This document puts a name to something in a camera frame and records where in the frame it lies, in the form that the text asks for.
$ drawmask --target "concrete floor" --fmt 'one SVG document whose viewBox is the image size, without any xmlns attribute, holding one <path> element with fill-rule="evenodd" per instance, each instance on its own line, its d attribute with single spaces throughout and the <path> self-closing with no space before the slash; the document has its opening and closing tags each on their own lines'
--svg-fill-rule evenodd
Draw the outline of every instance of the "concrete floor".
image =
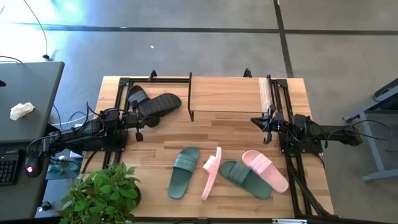
<svg viewBox="0 0 398 224">
<path fill-rule="evenodd" d="M 23 3 L 10 2 L 0 21 L 35 22 Z M 38 0 L 31 5 L 39 19 L 48 24 L 277 28 L 272 0 L 123 0 L 117 4 L 107 0 Z M 395 0 L 280 0 L 280 6 L 286 29 L 398 28 Z M 17 16 L 13 13 L 16 10 L 21 12 Z M 1 24 L 0 30 L 7 30 L 1 36 L 1 55 L 25 62 L 41 61 L 45 45 L 39 30 L 8 24 Z M 149 75 L 155 69 L 159 75 L 193 72 L 241 76 L 249 67 L 255 77 L 268 73 L 286 77 L 278 34 L 66 31 L 46 34 L 49 54 L 66 64 L 55 99 L 63 121 L 74 111 L 84 110 L 85 100 L 96 104 L 104 75 Z M 288 35 L 287 45 L 294 76 L 305 79 L 313 118 L 321 124 L 343 124 L 343 115 L 370 100 L 375 90 L 398 77 L 397 35 Z M 54 111 L 52 115 L 52 121 L 57 123 Z M 362 175 L 376 171 L 366 143 L 349 147 L 333 142 L 325 150 L 324 160 L 337 215 L 398 222 L 398 179 L 368 184 L 362 181 Z M 56 203 L 55 195 L 60 192 L 52 189 L 48 188 L 45 199 Z"/>
</svg>

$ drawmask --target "gray desk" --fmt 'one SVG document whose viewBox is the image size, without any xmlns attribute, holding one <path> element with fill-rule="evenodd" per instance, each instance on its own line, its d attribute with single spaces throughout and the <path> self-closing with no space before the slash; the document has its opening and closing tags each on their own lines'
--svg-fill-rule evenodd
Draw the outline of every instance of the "gray desk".
<svg viewBox="0 0 398 224">
<path fill-rule="evenodd" d="M 63 62 L 0 64 L 0 150 L 26 149 L 27 144 L 45 134 L 47 120 L 63 71 Z M 9 119 L 10 109 L 31 102 L 36 109 L 17 121 Z M 19 167 L 16 185 L 0 186 L 0 220 L 33 218 L 45 188 L 45 169 L 35 178 Z"/>
</svg>

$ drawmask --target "wooden tabletop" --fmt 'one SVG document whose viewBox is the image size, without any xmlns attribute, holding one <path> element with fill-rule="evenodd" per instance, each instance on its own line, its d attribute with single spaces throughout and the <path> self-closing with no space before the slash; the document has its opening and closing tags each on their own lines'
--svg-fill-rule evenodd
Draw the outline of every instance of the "wooden tabletop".
<svg viewBox="0 0 398 224">
<path fill-rule="evenodd" d="M 119 78 L 104 77 L 96 107 L 97 112 L 114 106 Z M 287 81 L 294 113 L 310 116 L 303 79 L 288 78 Z M 241 161 L 245 151 L 257 150 L 272 160 L 287 178 L 285 159 L 280 153 L 276 138 L 270 144 L 264 145 L 262 143 L 264 133 L 249 120 L 261 114 L 195 112 L 195 121 L 191 122 L 187 110 L 188 83 L 136 83 L 136 85 L 143 87 L 150 98 L 162 93 L 173 93 L 182 101 L 182 106 L 161 118 L 158 126 L 145 127 L 142 130 L 144 141 L 136 142 L 135 129 L 130 130 L 121 160 L 128 167 L 137 166 L 136 175 L 141 180 L 139 188 L 142 192 L 142 201 L 132 211 L 136 217 L 294 217 L 290 190 L 282 194 L 273 191 L 271 198 L 260 200 L 227 181 L 220 174 L 216 177 L 208 199 L 202 201 L 200 198 L 208 178 L 202 166 L 210 155 L 215 155 L 217 146 L 223 151 L 221 163 L 226 160 Z M 200 157 L 184 198 L 174 200 L 167 195 L 172 167 L 177 154 L 187 146 L 198 147 Z M 101 169 L 103 157 L 104 153 L 98 152 L 88 165 L 87 171 Z M 304 154 L 303 164 L 308 188 L 323 207 L 333 213 L 325 171 L 319 158 Z M 301 193 L 298 195 L 302 204 Z"/>
</svg>

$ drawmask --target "slipper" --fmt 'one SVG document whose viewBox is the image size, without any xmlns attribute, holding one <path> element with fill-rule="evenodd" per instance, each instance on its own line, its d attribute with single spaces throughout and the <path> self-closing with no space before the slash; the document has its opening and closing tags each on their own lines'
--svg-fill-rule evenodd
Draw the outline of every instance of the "slipper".
<svg viewBox="0 0 398 224">
<path fill-rule="evenodd" d="M 237 184 L 259 199 L 267 199 L 271 196 L 271 186 L 241 162 L 226 161 L 221 165 L 220 173 L 225 179 Z"/>
<path fill-rule="evenodd" d="M 202 200 L 206 200 L 207 196 L 210 194 L 210 190 L 216 180 L 217 171 L 221 162 L 221 147 L 217 147 L 216 156 L 211 155 L 207 160 L 206 164 L 203 166 L 205 171 L 209 173 L 209 178 L 207 178 L 206 187 L 201 195 Z"/>
<path fill-rule="evenodd" d="M 164 93 L 138 105 L 138 110 L 143 116 L 165 116 L 181 106 L 178 96 Z"/>
<path fill-rule="evenodd" d="M 197 147 L 186 147 L 177 156 L 170 179 L 169 196 L 181 199 L 187 191 L 189 181 L 197 166 L 199 150 Z"/>
<path fill-rule="evenodd" d="M 260 152 L 249 150 L 243 154 L 242 161 L 276 192 L 283 193 L 289 188 L 286 178 L 280 174 L 275 165 L 272 164 L 272 161 Z"/>
<path fill-rule="evenodd" d="M 137 101 L 137 105 L 149 100 L 148 95 L 141 88 L 141 86 L 133 86 L 129 89 L 129 103 L 132 105 L 134 100 Z"/>
</svg>

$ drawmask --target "tissue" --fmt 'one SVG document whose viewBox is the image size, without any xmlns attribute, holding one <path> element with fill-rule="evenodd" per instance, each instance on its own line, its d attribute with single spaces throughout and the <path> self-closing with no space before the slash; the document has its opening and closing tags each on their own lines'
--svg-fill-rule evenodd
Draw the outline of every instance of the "tissue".
<svg viewBox="0 0 398 224">
<path fill-rule="evenodd" d="M 19 103 L 15 107 L 11 108 L 10 119 L 16 121 L 21 116 L 32 112 L 34 109 L 35 107 L 32 105 L 32 103 L 25 103 L 24 105 Z"/>
</svg>

